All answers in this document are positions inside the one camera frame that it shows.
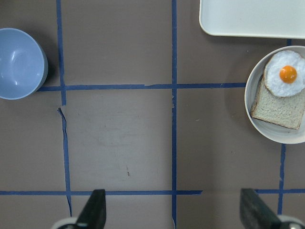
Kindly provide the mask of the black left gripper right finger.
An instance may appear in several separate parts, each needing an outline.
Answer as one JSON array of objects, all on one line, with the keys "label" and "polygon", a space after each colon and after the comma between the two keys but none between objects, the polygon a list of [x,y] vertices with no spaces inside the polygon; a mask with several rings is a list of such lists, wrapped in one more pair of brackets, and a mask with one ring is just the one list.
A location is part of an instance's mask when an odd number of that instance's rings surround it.
[{"label": "black left gripper right finger", "polygon": [[240,220],[245,229],[279,229],[281,220],[250,188],[240,191]]}]

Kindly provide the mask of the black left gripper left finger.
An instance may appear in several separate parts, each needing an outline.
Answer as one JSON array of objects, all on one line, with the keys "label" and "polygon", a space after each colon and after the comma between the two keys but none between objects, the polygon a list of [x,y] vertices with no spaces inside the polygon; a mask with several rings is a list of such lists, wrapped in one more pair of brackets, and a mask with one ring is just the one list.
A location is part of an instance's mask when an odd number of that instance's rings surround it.
[{"label": "black left gripper left finger", "polygon": [[82,212],[77,218],[77,229],[103,229],[106,223],[105,190],[96,189],[90,195]]}]

